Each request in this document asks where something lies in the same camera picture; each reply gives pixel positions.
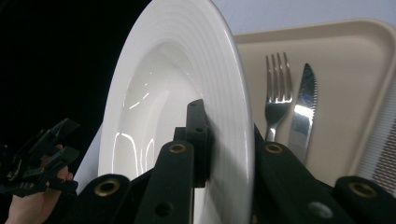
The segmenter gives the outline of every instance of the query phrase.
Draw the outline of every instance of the cutlery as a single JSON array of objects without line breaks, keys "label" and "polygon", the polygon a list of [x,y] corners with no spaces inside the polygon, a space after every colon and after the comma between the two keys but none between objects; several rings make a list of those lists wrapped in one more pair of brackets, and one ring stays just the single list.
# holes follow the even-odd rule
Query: cutlery
[{"label": "cutlery", "polygon": [[276,128],[286,116],[292,102],[292,88],[290,77],[290,66],[286,53],[283,53],[284,62],[279,53],[265,57],[267,65],[267,98],[265,103],[265,118],[267,120],[267,131],[265,141],[275,142]]},{"label": "cutlery", "polygon": [[290,128],[289,149],[305,163],[309,138],[317,106],[318,85],[311,66],[306,63]]}]

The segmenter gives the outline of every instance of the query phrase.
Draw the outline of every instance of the hand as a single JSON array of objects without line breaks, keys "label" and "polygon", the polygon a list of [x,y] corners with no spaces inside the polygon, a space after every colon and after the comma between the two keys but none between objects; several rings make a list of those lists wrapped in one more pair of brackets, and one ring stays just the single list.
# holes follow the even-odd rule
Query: hand
[{"label": "hand", "polygon": [[[49,158],[48,156],[41,158],[41,166],[44,166]],[[68,172],[66,166],[58,172],[58,178],[69,181],[73,179],[73,175]],[[43,223],[50,216],[60,196],[61,192],[57,189],[47,189],[45,192],[39,192],[23,198],[13,195],[6,223]]]}]

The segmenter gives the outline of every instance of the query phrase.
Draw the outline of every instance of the black background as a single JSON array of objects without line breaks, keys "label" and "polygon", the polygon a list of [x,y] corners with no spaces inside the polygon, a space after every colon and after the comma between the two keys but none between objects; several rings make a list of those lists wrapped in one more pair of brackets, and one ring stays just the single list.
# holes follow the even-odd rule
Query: black background
[{"label": "black background", "polygon": [[[81,151],[100,127],[124,41],[149,0],[0,0],[0,143],[19,148],[64,118]],[[1,220],[9,196],[0,195]]]}]

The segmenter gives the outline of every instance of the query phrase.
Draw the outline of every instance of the white plate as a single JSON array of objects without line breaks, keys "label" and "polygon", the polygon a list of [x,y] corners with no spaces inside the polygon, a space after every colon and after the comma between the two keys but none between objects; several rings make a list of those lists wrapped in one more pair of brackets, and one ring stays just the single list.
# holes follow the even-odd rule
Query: white plate
[{"label": "white plate", "polygon": [[216,144],[210,180],[196,190],[195,223],[248,223],[253,121],[229,28],[208,0],[154,0],[120,55],[106,103],[99,175],[134,179],[204,99]]}]

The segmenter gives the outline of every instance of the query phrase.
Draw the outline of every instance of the fork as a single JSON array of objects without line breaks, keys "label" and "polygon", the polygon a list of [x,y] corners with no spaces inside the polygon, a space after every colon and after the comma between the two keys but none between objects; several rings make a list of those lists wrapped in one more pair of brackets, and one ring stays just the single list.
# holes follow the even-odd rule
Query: fork
[{"label": "fork", "polygon": [[279,53],[271,55],[271,63],[265,56],[267,65],[267,99],[265,103],[265,117],[267,120],[267,133],[265,141],[275,142],[276,128],[285,118],[292,102],[292,87],[290,77],[290,66],[286,53],[283,53],[284,63]]}]

